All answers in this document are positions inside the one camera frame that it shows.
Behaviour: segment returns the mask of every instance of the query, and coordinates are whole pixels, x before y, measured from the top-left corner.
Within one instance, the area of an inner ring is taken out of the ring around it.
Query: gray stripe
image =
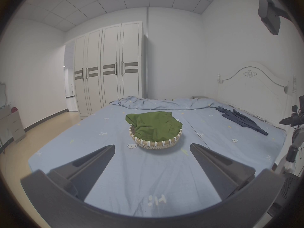
[[[92,67],[92,68],[89,68],[89,71],[94,71],[94,70],[98,70],[98,67]]]
[[[89,74],[89,77],[95,77],[95,76],[98,76],[98,73]]]
[[[134,62],[134,63],[125,63],[125,67],[126,66],[138,66],[138,62]]]
[[[115,71],[106,71],[106,72],[103,72],[103,75],[108,75],[108,74],[115,74]]]
[[[125,74],[127,73],[138,73],[138,69],[125,69]]]
[[[104,65],[103,69],[115,67],[115,64]]]

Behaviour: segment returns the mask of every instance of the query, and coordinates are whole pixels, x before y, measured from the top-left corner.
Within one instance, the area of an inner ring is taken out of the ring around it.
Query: white headboard
[[[233,73],[218,74],[217,101],[247,111],[268,123],[287,129],[279,121],[291,115],[292,95],[287,95],[288,81],[277,78],[257,62],[245,62]],[[295,77],[293,95],[295,96]]]

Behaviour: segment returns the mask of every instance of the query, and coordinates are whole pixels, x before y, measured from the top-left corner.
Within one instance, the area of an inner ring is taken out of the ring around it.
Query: folded green clothing
[[[147,112],[128,114],[126,121],[135,128],[135,137],[146,141],[166,141],[178,135],[182,123],[172,112]]]

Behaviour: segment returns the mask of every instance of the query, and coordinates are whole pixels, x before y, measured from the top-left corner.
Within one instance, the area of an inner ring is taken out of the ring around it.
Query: red object
[[[16,111],[18,111],[18,109],[16,107],[13,107],[12,110],[11,110],[11,113],[14,113]]]

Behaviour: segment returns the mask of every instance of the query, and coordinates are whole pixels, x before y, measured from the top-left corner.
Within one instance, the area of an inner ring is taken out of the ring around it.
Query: wooden floor
[[[28,159],[33,154],[79,121],[78,112],[64,112],[29,130],[26,132],[24,139],[17,144],[15,142],[11,143],[5,149],[5,154],[0,154],[0,171],[11,192],[23,209],[42,228],[50,228],[50,226],[43,220],[29,201],[20,184],[20,179],[31,173]]]

